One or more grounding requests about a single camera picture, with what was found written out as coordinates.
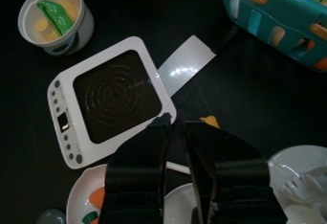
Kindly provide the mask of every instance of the yellow food item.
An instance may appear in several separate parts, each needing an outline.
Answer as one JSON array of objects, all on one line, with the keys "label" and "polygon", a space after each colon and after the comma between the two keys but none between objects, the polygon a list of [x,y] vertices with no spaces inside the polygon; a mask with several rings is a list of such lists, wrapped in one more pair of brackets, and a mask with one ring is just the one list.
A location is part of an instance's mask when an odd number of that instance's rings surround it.
[{"label": "yellow food item", "polygon": [[34,29],[46,42],[50,42],[60,37],[45,18],[38,19]]},{"label": "yellow food item", "polygon": [[210,126],[220,128],[218,122],[216,120],[214,116],[208,116],[205,118],[200,118],[206,124],[209,124]]},{"label": "yellow food item", "polygon": [[90,204],[100,210],[104,203],[104,186],[97,188],[88,197]]},{"label": "yellow food item", "polygon": [[74,22],[77,19],[77,10],[73,4],[68,0],[56,0],[56,3],[62,6],[62,8],[65,9],[66,16]]}]

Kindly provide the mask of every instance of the white toy plate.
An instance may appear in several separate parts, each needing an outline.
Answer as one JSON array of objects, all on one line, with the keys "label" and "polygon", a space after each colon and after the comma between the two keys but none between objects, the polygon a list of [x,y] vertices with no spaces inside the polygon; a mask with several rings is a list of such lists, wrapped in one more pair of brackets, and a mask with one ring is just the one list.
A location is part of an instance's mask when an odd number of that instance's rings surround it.
[{"label": "white toy plate", "polygon": [[[66,223],[81,224],[82,217],[100,210],[90,204],[89,194],[104,185],[105,165],[98,165],[84,170],[74,182],[68,205]],[[196,206],[193,196],[193,185],[186,184],[174,189],[164,200],[164,224],[189,224],[192,211]]]}]

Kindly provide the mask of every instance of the small display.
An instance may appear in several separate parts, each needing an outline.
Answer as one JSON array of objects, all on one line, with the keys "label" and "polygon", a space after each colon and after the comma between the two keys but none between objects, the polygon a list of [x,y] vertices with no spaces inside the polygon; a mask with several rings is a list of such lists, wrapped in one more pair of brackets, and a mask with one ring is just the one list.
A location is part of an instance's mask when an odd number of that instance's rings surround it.
[{"label": "small display", "polygon": [[66,118],[65,112],[61,115],[58,115],[57,123],[58,123],[61,133],[69,129],[68,118]]},{"label": "small display", "polygon": [[161,112],[161,101],[136,51],[126,51],[77,76],[73,88],[94,144]]}]

